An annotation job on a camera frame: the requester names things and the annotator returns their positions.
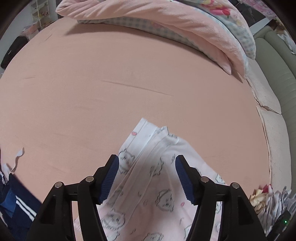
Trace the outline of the pink cartoon pajama pants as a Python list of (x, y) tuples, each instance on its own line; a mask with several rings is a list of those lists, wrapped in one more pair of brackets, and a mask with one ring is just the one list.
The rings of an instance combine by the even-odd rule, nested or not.
[(177, 175), (178, 155), (200, 175), (224, 183), (188, 142), (142, 119), (121, 146), (111, 191), (97, 208), (108, 240), (187, 238), (197, 208)]

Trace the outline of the pile of folded clothes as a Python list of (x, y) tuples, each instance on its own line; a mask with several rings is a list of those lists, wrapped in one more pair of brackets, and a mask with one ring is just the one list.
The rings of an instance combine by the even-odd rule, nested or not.
[(263, 189), (254, 190), (250, 196), (250, 203), (266, 235), (285, 211), (288, 211), (291, 217), (295, 214), (295, 194), (291, 195), (291, 192), (286, 186), (282, 191), (274, 191), (271, 185), (265, 185)]

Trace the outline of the beige pillow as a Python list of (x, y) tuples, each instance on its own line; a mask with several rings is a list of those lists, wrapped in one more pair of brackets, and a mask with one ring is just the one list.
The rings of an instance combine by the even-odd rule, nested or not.
[(292, 188), (290, 142), (287, 125), (281, 114), (280, 102), (270, 87), (259, 64), (248, 59), (246, 80), (257, 101), (266, 139), (269, 161), (269, 179), (275, 191)]

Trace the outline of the navy striped garment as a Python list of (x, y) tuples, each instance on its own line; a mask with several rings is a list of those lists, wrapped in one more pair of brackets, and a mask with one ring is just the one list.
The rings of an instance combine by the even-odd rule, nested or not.
[(1, 240), (26, 240), (41, 202), (15, 176), (21, 149), (13, 168), (1, 165)]

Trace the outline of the pink bed sheet mattress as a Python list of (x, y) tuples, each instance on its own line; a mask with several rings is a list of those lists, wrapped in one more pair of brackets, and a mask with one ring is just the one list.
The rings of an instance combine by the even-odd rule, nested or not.
[(1, 160), (41, 206), (26, 240), (74, 240), (66, 186), (105, 166), (140, 120), (182, 138), (232, 189), (234, 240), (265, 240), (248, 194), (269, 181), (257, 101), (202, 53), (133, 28), (61, 18), (1, 78)]

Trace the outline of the green bed headboard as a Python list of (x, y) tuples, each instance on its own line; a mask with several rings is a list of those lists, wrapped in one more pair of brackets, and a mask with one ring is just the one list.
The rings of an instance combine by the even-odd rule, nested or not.
[(254, 39), (255, 60), (280, 102), (281, 114), (287, 126), (292, 158), (291, 188), (295, 192), (295, 55), (270, 26), (258, 31)]

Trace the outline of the pink folded quilt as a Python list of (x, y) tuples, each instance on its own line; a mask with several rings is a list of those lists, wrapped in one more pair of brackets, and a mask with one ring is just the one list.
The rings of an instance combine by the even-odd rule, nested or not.
[(244, 77), (256, 45), (245, 18), (229, 1), (62, 1), (60, 16), (142, 30), (184, 43)]

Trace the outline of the black backpack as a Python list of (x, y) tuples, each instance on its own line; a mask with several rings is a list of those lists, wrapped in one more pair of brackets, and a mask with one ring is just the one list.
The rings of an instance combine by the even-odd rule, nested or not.
[(16, 54), (29, 42), (26, 36), (18, 36), (13, 41), (8, 51), (3, 57), (1, 62), (1, 68), (6, 69), (12, 59), (16, 56)]

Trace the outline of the white shelf rack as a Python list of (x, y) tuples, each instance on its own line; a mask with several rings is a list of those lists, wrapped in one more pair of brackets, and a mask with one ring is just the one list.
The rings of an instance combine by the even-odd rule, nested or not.
[(30, 2), (33, 23), (39, 24), (41, 30), (51, 22), (49, 2), (47, 0), (35, 0)]

